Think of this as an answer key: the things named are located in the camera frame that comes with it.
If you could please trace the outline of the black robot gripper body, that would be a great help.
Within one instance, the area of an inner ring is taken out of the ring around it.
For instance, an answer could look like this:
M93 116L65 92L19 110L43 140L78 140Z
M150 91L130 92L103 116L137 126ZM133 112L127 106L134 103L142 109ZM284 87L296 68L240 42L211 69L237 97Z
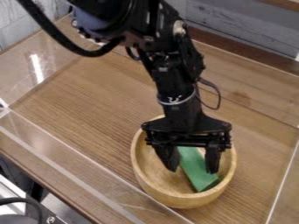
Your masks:
M205 114L198 93L178 102L161 101L165 117L142 125L149 145L232 148L232 124Z

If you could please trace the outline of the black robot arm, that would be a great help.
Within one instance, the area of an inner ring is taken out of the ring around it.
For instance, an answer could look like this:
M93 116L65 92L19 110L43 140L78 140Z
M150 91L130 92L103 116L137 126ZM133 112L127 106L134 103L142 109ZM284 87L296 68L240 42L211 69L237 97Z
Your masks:
M178 10L165 0L69 0L74 26L101 42L119 40L139 60L157 85L163 117L145 122L146 143L165 167L178 169L182 146L206 150L206 171L221 168L221 154L232 148L232 124L203 112L198 84L206 80L198 51Z

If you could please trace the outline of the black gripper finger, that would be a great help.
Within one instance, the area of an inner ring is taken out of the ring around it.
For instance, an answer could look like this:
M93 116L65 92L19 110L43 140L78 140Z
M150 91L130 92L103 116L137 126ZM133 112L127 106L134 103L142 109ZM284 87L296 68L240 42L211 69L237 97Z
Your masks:
M219 146L211 146L206 149L206 170L207 173L214 174L219 171L221 168L221 147Z
M177 172L181 164L181 153L174 145L155 145L155 153L169 171Z

